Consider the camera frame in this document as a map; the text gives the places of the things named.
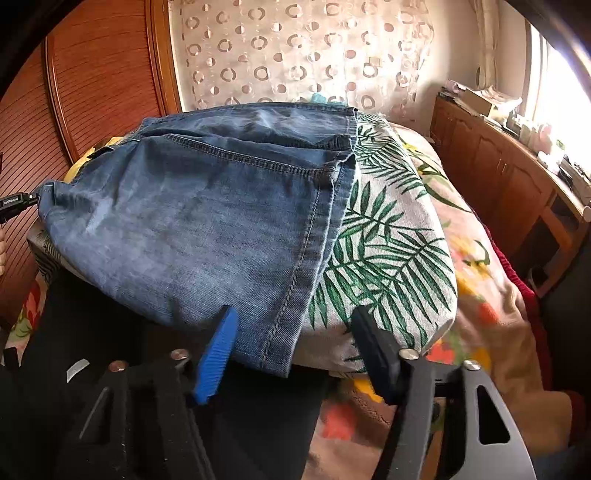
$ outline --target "metal screw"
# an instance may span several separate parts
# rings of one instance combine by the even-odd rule
[[[125,370],[129,365],[125,360],[115,360],[109,364],[109,371],[111,372],[122,372]]]
[[[398,355],[405,360],[416,360],[419,357],[418,352],[412,348],[403,348],[398,352]]]
[[[475,371],[480,370],[482,368],[476,360],[464,360],[462,363],[462,366],[466,370],[470,370],[471,372],[475,372]]]
[[[187,352],[184,348],[177,348],[170,352],[170,358],[173,360],[185,360],[189,358],[189,352]]]

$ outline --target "floral bedspread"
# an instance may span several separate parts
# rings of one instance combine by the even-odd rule
[[[395,126],[429,193],[452,256],[457,313],[451,329],[427,357],[446,364],[478,360],[493,379],[531,454],[568,445],[570,397],[544,389],[524,298],[508,278],[478,218],[447,179],[431,145]],[[369,479],[384,445],[394,407],[363,378],[343,380],[321,408],[304,474],[306,480]],[[422,478],[433,478],[443,420],[437,418]]]

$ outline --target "cabinet door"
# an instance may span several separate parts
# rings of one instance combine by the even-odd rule
[[[516,150],[500,169],[500,192],[489,227],[501,251],[513,255],[548,202],[552,185],[535,159]]]
[[[445,100],[437,99],[431,120],[431,138],[435,140],[435,151],[443,161],[447,157],[447,148],[453,132],[455,117],[450,113],[450,105]]]
[[[466,201],[484,223],[491,219],[499,195],[499,175],[508,156],[503,143],[486,135],[477,135],[470,164],[471,181],[466,186]]]
[[[475,142],[470,120],[457,118],[446,158],[441,159],[447,176],[468,203],[470,203],[470,184],[476,180],[475,172],[471,167],[474,162]]]

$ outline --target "wooden dresser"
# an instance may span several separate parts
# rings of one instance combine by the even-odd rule
[[[437,98],[430,134],[449,179],[517,273],[545,295],[577,254],[589,207],[528,148],[453,102]]]

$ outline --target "blue fabric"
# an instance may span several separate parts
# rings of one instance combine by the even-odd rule
[[[150,118],[72,183],[43,184],[39,213],[107,295],[178,328],[232,305],[233,357],[286,376],[350,195],[355,141],[356,109],[339,105]]]

